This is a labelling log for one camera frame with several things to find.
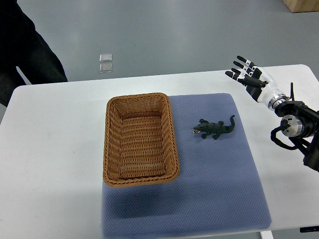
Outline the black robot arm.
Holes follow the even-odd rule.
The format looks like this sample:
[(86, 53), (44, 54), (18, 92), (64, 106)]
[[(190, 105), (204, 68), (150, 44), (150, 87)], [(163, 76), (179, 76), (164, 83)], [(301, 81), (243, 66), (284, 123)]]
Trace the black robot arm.
[(271, 109), (281, 117), (280, 126), (271, 131), (271, 141), (288, 150), (299, 150), (305, 166), (319, 170), (319, 113), (290, 96), (276, 96), (269, 101)]

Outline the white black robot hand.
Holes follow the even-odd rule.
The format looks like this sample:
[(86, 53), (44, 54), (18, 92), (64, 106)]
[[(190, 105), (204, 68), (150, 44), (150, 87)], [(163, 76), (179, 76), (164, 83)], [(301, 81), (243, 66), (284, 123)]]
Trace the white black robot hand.
[(263, 103), (272, 111), (277, 105), (288, 100), (288, 97), (278, 89), (274, 78), (264, 68), (242, 56), (237, 56), (237, 59), (233, 62), (237, 68), (232, 68), (225, 74), (246, 87), (253, 100)]

